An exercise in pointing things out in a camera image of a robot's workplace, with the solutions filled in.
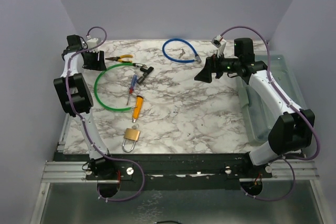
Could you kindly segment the blue cable lock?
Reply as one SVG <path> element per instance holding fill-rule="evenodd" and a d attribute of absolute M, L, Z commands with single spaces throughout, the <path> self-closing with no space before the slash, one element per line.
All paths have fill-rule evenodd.
<path fill-rule="evenodd" d="M 191 52 L 191 55 L 194 57 L 193 59 L 179 59 L 179 57 L 177 58 L 174 58 L 170 55 L 170 53 L 172 52 L 176 52 L 176 54 L 174 56 L 177 56 L 177 52 L 181 52 L 181 49 L 184 49 L 183 47 L 182 48 L 169 48 L 168 51 L 166 51 L 166 48 L 168 46 L 168 44 L 171 44 L 173 42 L 178 42 L 180 44 L 184 44 L 186 45 L 187 47 L 189 47 L 190 49 L 190 52 Z M 167 58 L 169 59 L 170 61 L 172 62 L 176 62 L 176 63 L 201 63 L 202 60 L 198 54 L 198 52 L 196 51 L 196 49 L 192 46 L 192 44 L 190 44 L 188 41 L 184 40 L 184 39 L 180 39 L 180 38 L 172 38 L 172 39 L 169 39 L 167 41 L 165 41 L 162 45 L 162 54 Z"/>

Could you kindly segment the green cable lock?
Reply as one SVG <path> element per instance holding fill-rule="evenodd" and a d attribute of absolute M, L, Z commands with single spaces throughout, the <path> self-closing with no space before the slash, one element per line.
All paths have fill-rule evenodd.
<path fill-rule="evenodd" d="M 93 84 L 94 108 L 93 114 L 100 113 L 129 113 L 133 112 L 137 95 L 144 97 L 141 112 L 144 109 L 145 96 L 140 93 L 140 85 L 135 84 L 129 105 L 126 105 L 129 87 L 133 75 L 140 78 L 140 68 L 133 63 L 119 63 L 109 66 L 105 71 L 98 74 Z"/>

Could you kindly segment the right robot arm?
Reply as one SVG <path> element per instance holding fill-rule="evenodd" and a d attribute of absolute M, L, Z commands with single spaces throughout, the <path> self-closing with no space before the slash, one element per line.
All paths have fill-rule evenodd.
<path fill-rule="evenodd" d="M 268 140 L 249 152 L 249 159 L 241 165 L 242 173 L 249 178 L 260 172 L 260 166 L 279 156 L 310 146 L 315 115 L 302 109 L 281 88 L 263 61 L 256 61 L 253 41 L 250 38 L 234 40 L 234 58 L 217 53 L 205 60 L 204 68 L 195 76 L 196 81 L 211 83 L 213 74 L 219 79 L 224 73 L 240 77 L 254 89 L 276 118 Z"/>

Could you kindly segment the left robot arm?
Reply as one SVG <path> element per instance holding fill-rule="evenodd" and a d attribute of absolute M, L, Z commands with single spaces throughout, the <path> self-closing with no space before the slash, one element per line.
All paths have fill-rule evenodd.
<path fill-rule="evenodd" d="M 64 70 L 54 79 L 54 87 L 64 112 L 74 118 L 87 144 L 89 161 L 83 170 L 96 178 L 112 179 L 117 168 L 109 160 L 109 150 L 98 132 L 92 113 L 93 98 L 81 73 L 83 68 L 95 71 L 107 68 L 104 52 L 99 50 L 101 40 L 87 38 L 84 41 L 79 35 L 67 36 L 68 46 L 62 53 Z"/>

